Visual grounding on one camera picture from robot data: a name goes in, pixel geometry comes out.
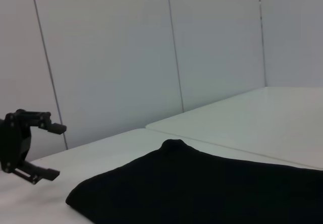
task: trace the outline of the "white wall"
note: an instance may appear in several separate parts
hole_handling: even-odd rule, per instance
[[[264,86],[259,0],[171,0],[184,110]]]
[[[168,0],[36,0],[69,147],[182,112]]]
[[[268,86],[323,87],[323,0],[262,0]]]
[[[60,122],[33,0],[0,0],[0,118],[19,108]],[[28,159],[65,150],[62,135],[32,130]]]

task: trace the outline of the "white tabletop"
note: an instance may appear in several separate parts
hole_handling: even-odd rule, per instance
[[[323,169],[323,88],[257,89],[146,128]]]
[[[120,167],[160,148],[167,139],[182,139],[195,149],[217,156],[305,167],[183,137],[139,129],[34,161],[36,165],[61,171],[61,175],[53,182],[41,180],[33,186],[13,174],[0,173],[0,223],[91,223],[65,203],[71,190],[88,178]]]

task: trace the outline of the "black cloth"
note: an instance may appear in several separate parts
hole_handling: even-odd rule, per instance
[[[323,223],[323,173],[167,140],[82,182],[66,203],[94,223]]]

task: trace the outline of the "black t-shirt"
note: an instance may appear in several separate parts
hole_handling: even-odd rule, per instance
[[[167,140],[82,182],[66,203],[94,223],[323,223],[323,173]]]

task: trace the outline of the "white surface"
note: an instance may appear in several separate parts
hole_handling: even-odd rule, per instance
[[[33,0],[0,0],[0,118],[49,111],[60,122]],[[32,130],[28,159],[66,150],[63,136]]]
[[[268,86],[323,87],[323,0],[261,0]]]
[[[0,173],[1,223],[90,223],[65,204],[70,191],[90,177],[159,149],[167,139],[178,137],[139,129],[34,161],[37,165],[61,171],[53,182],[41,180],[35,186],[14,175]],[[182,140],[197,150],[221,157],[304,167],[185,138]]]
[[[323,168],[323,88],[262,88],[147,128]]]
[[[182,112],[168,0],[36,0],[69,147]]]
[[[171,0],[188,111],[264,87],[259,0]]]

